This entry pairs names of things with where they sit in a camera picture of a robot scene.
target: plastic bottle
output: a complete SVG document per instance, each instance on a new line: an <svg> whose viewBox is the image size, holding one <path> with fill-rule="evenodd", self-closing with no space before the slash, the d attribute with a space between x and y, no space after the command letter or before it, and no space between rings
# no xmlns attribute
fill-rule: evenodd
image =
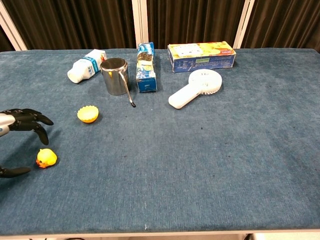
<svg viewBox="0 0 320 240"><path fill-rule="evenodd" d="M106 52L94 49L73 64L67 73L68 78L75 84L89 79L100 71L100 64L105 60L107 60Z"/></svg>

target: product box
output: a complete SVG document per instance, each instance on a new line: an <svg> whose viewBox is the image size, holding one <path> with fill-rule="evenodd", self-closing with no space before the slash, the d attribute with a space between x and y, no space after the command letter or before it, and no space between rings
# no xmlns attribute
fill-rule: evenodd
<svg viewBox="0 0 320 240"><path fill-rule="evenodd" d="M140 93L157 91L156 73L154 71L154 43L139 43L136 59L136 83Z"/></svg>
<svg viewBox="0 0 320 240"><path fill-rule="evenodd" d="M232 68L236 52L226 42L169 44L168 57L174 73L198 69Z"/></svg>

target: yellow silicone cup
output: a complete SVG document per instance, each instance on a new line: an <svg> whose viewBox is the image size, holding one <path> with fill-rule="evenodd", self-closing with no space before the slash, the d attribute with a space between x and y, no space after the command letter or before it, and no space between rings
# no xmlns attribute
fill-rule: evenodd
<svg viewBox="0 0 320 240"><path fill-rule="evenodd" d="M93 123L99 115L99 110L96 106L84 106L78 113L78 118L84 123Z"/></svg>

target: robotic hand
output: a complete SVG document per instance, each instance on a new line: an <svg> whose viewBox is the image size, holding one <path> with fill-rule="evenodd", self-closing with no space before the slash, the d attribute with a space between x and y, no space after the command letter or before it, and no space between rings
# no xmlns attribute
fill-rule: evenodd
<svg viewBox="0 0 320 240"><path fill-rule="evenodd" d="M41 142L45 145L49 144L46 130L37 122L42 122L46 125L54 123L42 115L41 112L32 109L11 109L0 112L0 137L7 134L9 131L35 131ZM30 172L28 167L19 167L15 169L2 168L0 166L0 178L14 178L22 174Z"/></svg>

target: black curtain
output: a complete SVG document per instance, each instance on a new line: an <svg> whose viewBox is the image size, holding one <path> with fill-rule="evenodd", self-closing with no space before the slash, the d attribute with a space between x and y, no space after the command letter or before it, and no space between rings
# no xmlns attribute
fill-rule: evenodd
<svg viewBox="0 0 320 240"><path fill-rule="evenodd" d="M147 0L149 41L168 44L226 41L233 45L244 0Z"/></svg>
<svg viewBox="0 0 320 240"><path fill-rule="evenodd" d="M3 28L0 26L0 52L5 52L5 51L14 51L15 48L12 46L9 38L7 37L5 31Z"/></svg>
<svg viewBox="0 0 320 240"><path fill-rule="evenodd" d="M2 0L31 49L136 48L130 0Z"/></svg>
<svg viewBox="0 0 320 240"><path fill-rule="evenodd" d="M319 0L255 0L242 48L312 48L320 53Z"/></svg>

